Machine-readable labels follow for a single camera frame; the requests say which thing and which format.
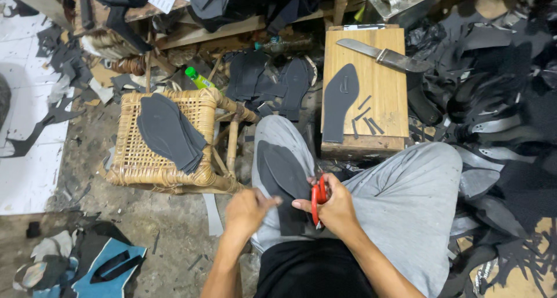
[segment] scissors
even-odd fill
[[[311,188],[311,216],[313,217],[314,224],[317,229],[323,226],[319,220],[319,216],[317,215],[317,204],[324,204],[327,200],[325,181],[323,177],[321,177],[317,184]]]

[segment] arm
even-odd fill
[[[381,298],[424,297],[367,237],[356,218],[348,189],[333,174],[322,177],[331,198],[318,206],[319,219],[350,249],[377,295]],[[292,206],[311,212],[311,202],[307,200],[294,200]]]
[[[226,206],[226,229],[220,238],[201,298],[234,297],[240,253],[261,225],[267,210],[281,202],[280,197],[265,198],[257,188],[245,189],[234,195]]]

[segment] black shirt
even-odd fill
[[[256,297],[377,297],[338,239],[274,245],[261,256]]]

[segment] plastic bottle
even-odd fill
[[[255,50],[263,50],[271,53],[282,53],[287,51],[308,50],[313,47],[313,38],[303,36],[296,40],[285,40],[280,36],[271,37],[266,43],[255,42]]]
[[[207,88],[207,87],[216,87],[212,82],[208,81],[205,77],[199,75],[193,67],[188,67],[185,69],[185,74],[191,78],[194,84],[196,84],[197,88]]]

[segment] stack of insoles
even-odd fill
[[[250,100],[255,106],[282,98],[274,111],[297,121],[303,95],[310,87],[314,71],[306,60],[294,58],[280,69],[270,67],[270,58],[262,51],[247,49],[225,58],[230,62],[230,82],[226,96],[234,101]]]
[[[176,169],[186,174],[195,172],[207,142],[176,103],[158,93],[143,97],[137,124],[143,140],[153,152],[172,160]]]

